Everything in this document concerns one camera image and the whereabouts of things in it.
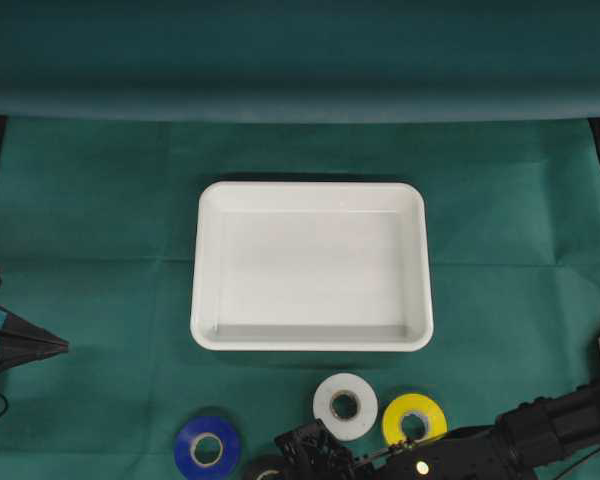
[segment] table surface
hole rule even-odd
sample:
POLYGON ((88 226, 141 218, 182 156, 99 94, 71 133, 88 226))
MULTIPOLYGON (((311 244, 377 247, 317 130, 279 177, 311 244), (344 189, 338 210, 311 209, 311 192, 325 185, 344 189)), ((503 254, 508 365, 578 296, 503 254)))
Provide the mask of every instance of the table surface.
MULTIPOLYGON (((243 462, 340 371, 490 423, 600 375, 600 168, 587 122, 234 125, 13 118, 0 303, 71 342, 0 376, 0 478, 179 478, 220 413, 243 462), (222 179, 399 181, 426 203, 435 333, 416 353, 212 352, 189 332, 197 200, 222 179)), ((350 446, 382 445, 379 422, 350 446)), ((600 457, 574 478, 600 479, 600 457)), ((542 470, 549 478, 559 467, 542 470)))

